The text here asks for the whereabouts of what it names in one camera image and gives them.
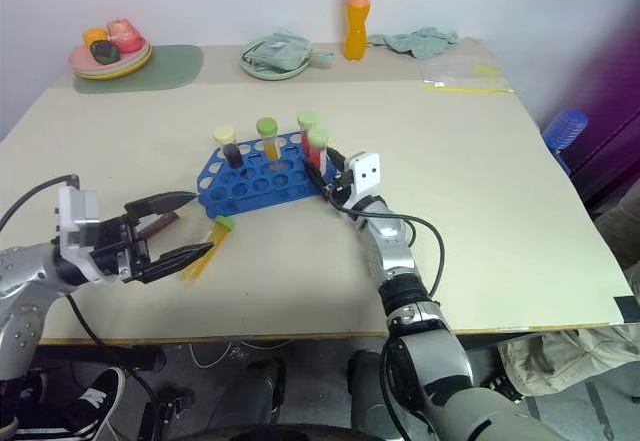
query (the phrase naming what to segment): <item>green placemat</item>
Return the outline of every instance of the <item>green placemat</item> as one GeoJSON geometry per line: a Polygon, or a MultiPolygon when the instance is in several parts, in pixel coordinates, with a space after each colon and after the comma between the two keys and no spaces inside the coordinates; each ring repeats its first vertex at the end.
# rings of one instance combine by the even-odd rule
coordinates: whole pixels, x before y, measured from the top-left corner
{"type": "Polygon", "coordinates": [[[84,79],[76,76],[73,87],[82,94],[179,88],[196,79],[203,58],[198,46],[154,46],[147,64],[137,71],[115,79],[84,79]]]}

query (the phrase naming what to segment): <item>test tube rack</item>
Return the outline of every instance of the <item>test tube rack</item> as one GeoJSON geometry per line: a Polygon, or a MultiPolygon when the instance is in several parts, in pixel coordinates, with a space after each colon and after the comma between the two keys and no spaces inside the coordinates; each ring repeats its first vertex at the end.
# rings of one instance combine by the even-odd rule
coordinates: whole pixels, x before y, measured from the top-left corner
{"type": "MultiPolygon", "coordinates": [[[[217,148],[197,178],[198,200],[211,219],[320,194],[304,167],[299,131],[278,135],[280,159],[271,161],[262,140],[238,143],[244,164],[233,169],[217,148]]],[[[327,160],[327,179],[336,170],[327,160]]]]}

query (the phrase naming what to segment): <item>green cap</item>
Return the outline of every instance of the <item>green cap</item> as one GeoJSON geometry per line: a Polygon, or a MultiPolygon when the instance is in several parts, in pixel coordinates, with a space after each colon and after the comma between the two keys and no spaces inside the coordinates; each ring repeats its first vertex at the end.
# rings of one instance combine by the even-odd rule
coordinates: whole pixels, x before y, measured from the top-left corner
{"type": "Polygon", "coordinates": [[[324,126],[314,126],[307,134],[309,145],[314,148],[324,148],[329,144],[329,130],[324,126]]]}
{"type": "Polygon", "coordinates": [[[319,124],[320,121],[321,118],[315,111],[301,111],[298,113],[298,126],[303,131],[319,124]]]}
{"type": "Polygon", "coordinates": [[[273,118],[260,118],[256,123],[260,136],[275,136],[278,134],[278,123],[273,118]]]}
{"type": "Polygon", "coordinates": [[[216,216],[215,218],[213,218],[213,220],[216,222],[216,224],[221,224],[229,231],[233,231],[234,224],[231,218],[227,218],[226,216],[216,216]]]}

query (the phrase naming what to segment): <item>table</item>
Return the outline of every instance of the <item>table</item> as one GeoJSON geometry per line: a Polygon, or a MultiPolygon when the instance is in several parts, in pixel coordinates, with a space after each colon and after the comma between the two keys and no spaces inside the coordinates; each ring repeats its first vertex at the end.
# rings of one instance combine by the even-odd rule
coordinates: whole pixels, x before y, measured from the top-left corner
{"type": "MultiPolygon", "coordinates": [[[[206,48],[197,80],[170,91],[82,95],[63,76],[0,143],[0,209],[75,172],[83,189],[98,191],[102,218],[117,216],[128,201],[194,189],[216,125],[253,139],[260,117],[275,117],[288,132],[298,111],[315,109],[341,152],[380,153],[380,194],[393,210],[442,232],[447,260],[437,300],[457,333],[622,322],[614,297],[630,293],[624,276],[517,95],[425,90],[419,63],[383,49],[360,63],[338,55],[332,69],[265,83],[240,70],[239,51],[206,48]]],[[[51,239],[55,191],[19,211],[0,246],[51,239]]],[[[150,241],[152,254],[206,236],[211,222],[199,204],[181,214],[150,241]]],[[[78,290],[89,324],[114,343],[385,333],[356,233],[319,197],[234,220],[195,286],[171,276],[78,290]]],[[[418,230],[413,252],[430,285],[437,245],[418,230]]],[[[56,301],[42,343],[85,339],[67,303],[56,301]]]]}

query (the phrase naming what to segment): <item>orange bottle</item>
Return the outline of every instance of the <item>orange bottle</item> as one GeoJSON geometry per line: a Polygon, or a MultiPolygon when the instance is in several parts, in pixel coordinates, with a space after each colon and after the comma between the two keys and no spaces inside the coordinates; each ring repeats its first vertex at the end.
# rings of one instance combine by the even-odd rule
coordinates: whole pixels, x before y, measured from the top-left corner
{"type": "Polygon", "coordinates": [[[367,30],[365,21],[369,15],[371,0],[345,0],[347,35],[344,39],[344,57],[359,60],[367,50],[367,30]]]}

